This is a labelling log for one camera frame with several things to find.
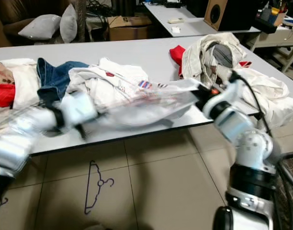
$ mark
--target gray cushion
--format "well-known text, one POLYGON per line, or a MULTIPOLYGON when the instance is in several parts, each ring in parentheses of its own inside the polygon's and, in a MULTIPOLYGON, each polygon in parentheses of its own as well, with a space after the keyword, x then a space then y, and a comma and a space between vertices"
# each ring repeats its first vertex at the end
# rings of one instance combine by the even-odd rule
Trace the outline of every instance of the gray cushion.
POLYGON ((60 21, 60 34, 65 43, 70 43, 76 37, 78 32, 77 16, 75 9, 72 4, 70 4, 64 14, 62 15, 60 21))
POLYGON ((61 17, 54 14, 41 15, 24 27, 18 34, 32 40, 48 40, 59 28, 61 17))

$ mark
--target floor tile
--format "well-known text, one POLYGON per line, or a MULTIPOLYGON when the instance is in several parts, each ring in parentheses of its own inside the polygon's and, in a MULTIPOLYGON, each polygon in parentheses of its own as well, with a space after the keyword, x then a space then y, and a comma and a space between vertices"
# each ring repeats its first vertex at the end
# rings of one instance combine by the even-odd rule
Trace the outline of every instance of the floor tile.
MULTIPOLYGON (((84 213, 88 175, 43 184, 36 230, 83 230, 102 223, 114 230, 136 230, 133 195, 128 168, 104 171, 102 179, 114 179, 101 187, 97 202, 84 213)), ((90 175, 88 206, 98 192, 99 174, 90 175)))
POLYGON ((0 207, 0 230, 32 230, 41 184, 8 190, 9 201, 0 207))
POLYGON ((218 150, 229 146, 229 142, 213 124, 189 128, 189 132, 199 152, 218 150))
POLYGON ((158 161, 197 152, 186 129, 151 134, 128 139, 124 142, 129 165, 158 161))
POLYGON ((293 135, 293 120, 285 126, 273 129, 272 133, 276 138, 293 135))
POLYGON ((116 141, 52 153, 48 158, 45 181, 88 174, 89 163, 92 160, 96 161, 102 171, 126 167, 124 142, 116 141))
POLYGON ((234 148, 225 148, 201 152, 200 154, 221 197, 225 199, 229 170, 235 162, 236 150, 234 148))
POLYGON ((199 154, 130 166, 139 229, 210 230, 223 201, 199 154))
POLYGON ((10 186, 10 189, 33 184, 41 184, 45 174, 47 157, 47 155, 33 157, 29 162, 27 162, 26 166, 19 173, 14 183, 10 186))
POLYGON ((282 153, 293 152, 293 135, 277 138, 282 153))

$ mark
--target blue jeans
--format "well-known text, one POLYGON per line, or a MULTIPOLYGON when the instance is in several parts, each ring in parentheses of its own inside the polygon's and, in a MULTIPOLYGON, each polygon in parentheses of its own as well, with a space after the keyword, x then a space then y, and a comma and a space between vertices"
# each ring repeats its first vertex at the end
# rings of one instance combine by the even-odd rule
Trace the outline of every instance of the blue jeans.
POLYGON ((41 80, 41 88, 37 92, 38 96, 47 102, 60 101, 65 96, 70 83, 69 70, 88 66, 82 62, 68 61, 61 66, 54 67, 43 58, 39 58, 37 73, 41 80))

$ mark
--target white table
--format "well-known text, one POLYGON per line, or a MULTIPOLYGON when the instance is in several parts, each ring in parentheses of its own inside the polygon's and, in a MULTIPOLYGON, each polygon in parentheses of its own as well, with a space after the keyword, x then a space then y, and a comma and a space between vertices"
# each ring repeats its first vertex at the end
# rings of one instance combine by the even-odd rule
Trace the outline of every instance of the white table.
MULTIPOLYGON (((191 14, 186 7, 181 8, 167 8, 162 5, 150 5, 149 3, 144 3, 147 9, 154 15, 154 17, 166 28, 166 30, 173 37, 187 37, 187 36, 201 36, 201 35, 209 35, 221 33, 224 31, 216 31, 212 27, 210 27, 206 22, 204 22, 204 18, 197 18, 193 14, 191 14), (183 18, 185 20, 184 23, 178 24, 169 24, 168 20, 175 18, 183 18), (173 33, 172 27, 178 26, 180 28, 180 33, 173 33)), ((260 30, 251 27, 250 30, 239 30, 239 31, 231 31, 233 33, 252 33, 252 32, 260 32, 260 30)))
MULTIPOLYGON (((10 58, 32 58, 36 60, 37 58, 42 57, 51 64, 57 66, 70 60, 96 64, 100 58, 107 57, 111 61, 119 64, 141 66, 149 75, 151 81, 167 82, 178 78, 179 69, 178 65, 171 59, 169 49, 174 48, 177 45, 187 48, 199 38, 200 37, 181 37, 121 42, 0 48, 0 60, 10 58)), ((284 81, 290 89, 291 97, 293 97, 292 80, 249 50, 245 50, 248 53, 246 59, 253 63, 252 68, 284 81)), ((256 109, 250 107, 243 101, 237 102, 236 106, 248 115, 257 113, 256 109)), ((90 129, 94 129, 95 131, 89 135, 87 142, 81 140, 77 131, 72 130, 65 135, 55 138, 42 137, 35 144, 33 153, 37 155, 44 152, 128 138, 169 129, 201 126, 211 122, 212 121, 206 119, 195 106, 193 106, 184 116, 175 120, 171 126, 158 123, 151 126, 124 130, 116 129, 115 127, 103 127, 101 121, 99 121, 92 127, 89 126, 87 132, 90 129)))
MULTIPOLYGON (((260 47, 293 46, 293 29, 290 30, 289 28, 279 26, 273 34, 261 33, 258 35, 250 35, 247 45, 252 52, 260 47)), ((293 50, 287 57, 287 63, 283 66, 282 72, 284 73, 292 63, 293 50)))

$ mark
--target hanger drawn on floor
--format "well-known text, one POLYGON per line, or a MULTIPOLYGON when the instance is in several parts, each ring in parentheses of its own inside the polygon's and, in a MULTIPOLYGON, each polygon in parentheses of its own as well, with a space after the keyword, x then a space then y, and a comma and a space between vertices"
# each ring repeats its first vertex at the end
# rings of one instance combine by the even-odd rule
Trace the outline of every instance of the hanger drawn on floor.
POLYGON ((8 202, 8 198, 4 198, 4 201, 1 199, 1 201, 0 201, 0 207, 1 206, 3 206, 3 205, 5 205, 6 203, 8 202))
POLYGON ((113 186, 114 184, 114 179, 113 178, 109 178, 107 179, 106 181, 102 179, 102 175, 101 175, 101 172, 100 172, 100 169, 98 167, 98 165, 95 163, 95 161, 90 161, 90 164, 89 164, 89 173, 88 173, 88 182, 87 182, 87 191, 86 191, 86 201, 85 201, 85 215, 88 215, 91 210, 87 211, 87 209, 91 209, 95 206, 95 204, 97 203, 97 200, 98 200, 98 197, 100 195, 100 192, 101 192, 101 187, 104 186, 106 183, 108 182, 111 182, 110 184, 110 187, 113 186), (94 202, 91 206, 87 206, 87 200, 88 200, 88 190, 89 190, 89 182, 90 182, 90 173, 91 173, 91 167, 92 166, 95 166, 97 168, 97 173, 99 174, 99 180, 97 182, 97 185, 98 185, 98 192, 97 194, 95 195, 95 198, 94 198, 94 202))

